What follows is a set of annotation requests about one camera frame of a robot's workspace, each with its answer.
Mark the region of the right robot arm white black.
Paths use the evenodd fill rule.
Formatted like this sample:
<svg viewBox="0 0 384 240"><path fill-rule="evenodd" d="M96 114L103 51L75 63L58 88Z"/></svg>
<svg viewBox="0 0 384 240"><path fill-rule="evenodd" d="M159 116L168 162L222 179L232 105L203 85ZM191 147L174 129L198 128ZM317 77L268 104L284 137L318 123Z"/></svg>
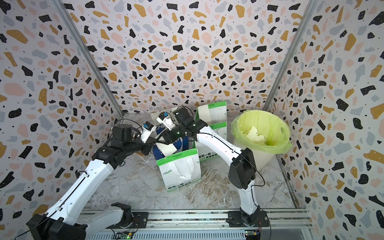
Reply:
<svg viewBox="0 0 384 240"><path fill-rule="evenodd" d="M228 178L239 191L241 200L240 216L243 224L252 227L260 223L261 208L257 204L254 187L256 173L258 172L254 155L249 148L241 149L232 145L217 135L203 120L195 120L186 107L179 107L174 111L177 124L174 124L171 114L161 112L157 121L167 128L159 139L161 143L173 144L183 137L189 137L218 154L229 166Z"/></svg>

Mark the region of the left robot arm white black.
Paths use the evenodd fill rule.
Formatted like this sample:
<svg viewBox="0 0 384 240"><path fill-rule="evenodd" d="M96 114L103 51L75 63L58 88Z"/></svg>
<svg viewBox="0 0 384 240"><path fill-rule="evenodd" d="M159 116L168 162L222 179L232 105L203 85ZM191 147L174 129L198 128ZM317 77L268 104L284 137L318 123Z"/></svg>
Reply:
<svg viewBox="0 0 384 240"><path fill-rule="evenodd" d="M129 124L113 127L112 136L92 156L87 168L78 172L76 182L44 214L34 215L27 223L35 240L85 240L92 235L116 226L130 228L134 220L129 205L114 203L89 219L80 220L80 214L101 183L125 159L137 152L148 155L156 143L151 136L153 124L145 122L140 130Z"/></svg>

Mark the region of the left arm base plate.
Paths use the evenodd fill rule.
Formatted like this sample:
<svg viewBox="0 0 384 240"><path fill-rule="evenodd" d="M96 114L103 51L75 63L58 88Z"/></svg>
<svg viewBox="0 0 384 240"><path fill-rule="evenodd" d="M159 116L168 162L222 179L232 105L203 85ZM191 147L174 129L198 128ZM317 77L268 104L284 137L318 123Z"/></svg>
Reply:
<svg viewBox="0 0 384 240"><path fill-rule="evenodd" d="M148 212L132 212L129 214L123 214L122 219L117 224L109 226L109 228L123 231L145 229L148 217Z"/></svg>

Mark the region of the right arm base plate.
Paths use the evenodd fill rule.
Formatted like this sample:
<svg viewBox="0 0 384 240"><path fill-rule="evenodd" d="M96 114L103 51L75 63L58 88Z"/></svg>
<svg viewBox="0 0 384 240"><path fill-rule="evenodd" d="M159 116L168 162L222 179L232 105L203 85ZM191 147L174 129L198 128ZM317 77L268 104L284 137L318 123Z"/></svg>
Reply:
<svg viewBox="0 0 384 240"><path fill-rule="evenodd" d="M231 228L249 227L269 227L270 222L264 211L256 210L252 215L247 215L244 211L229 211L227 223Z"/></svg>

